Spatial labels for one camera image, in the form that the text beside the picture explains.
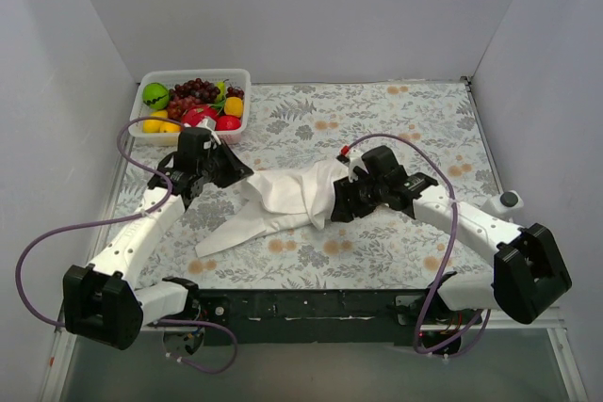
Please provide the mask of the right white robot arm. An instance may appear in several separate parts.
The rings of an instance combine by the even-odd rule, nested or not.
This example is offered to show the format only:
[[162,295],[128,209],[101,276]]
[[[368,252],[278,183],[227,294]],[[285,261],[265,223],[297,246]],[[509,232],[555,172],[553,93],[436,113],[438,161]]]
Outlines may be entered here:
[[333,222],[349,223],[385,205],[447,233],[491,267],[486,276],[451,272],[433,282],[426,301],[433,322],[447,324],[464,310],[498,310],[530,324],[571,288],[548,228],[522,227],[454,200],[431,176],[408,173],[386,146],[365,153],[343,149],[337,159],[349,173],[334,182]]

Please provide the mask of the white printed t-shirt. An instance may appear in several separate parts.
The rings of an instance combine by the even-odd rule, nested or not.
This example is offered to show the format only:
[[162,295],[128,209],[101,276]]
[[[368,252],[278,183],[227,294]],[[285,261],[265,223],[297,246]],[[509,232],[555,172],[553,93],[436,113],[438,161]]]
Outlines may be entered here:
[[334,210],[334,182],[347,177],[347,166],[336,159],[306,169],[256,172],[239,185],[244,206],[196,246],[197,255],[212,255],[306,225],[322,230]]

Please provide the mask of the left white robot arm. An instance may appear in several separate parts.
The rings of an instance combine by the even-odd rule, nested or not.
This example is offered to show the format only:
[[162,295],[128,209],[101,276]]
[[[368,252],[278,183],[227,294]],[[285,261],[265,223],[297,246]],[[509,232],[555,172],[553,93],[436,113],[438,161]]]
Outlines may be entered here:
[[131,346],[142,327],[159,322],[193,325],[201,313],[192,281],[168,277],[137,287],[147,260],[204,186],[226,188],[253,175],[228,145],[206,128],[186,128],[143,192],[139,209],[86,266],[73,265],[62,281],[68,332],[113,346]]

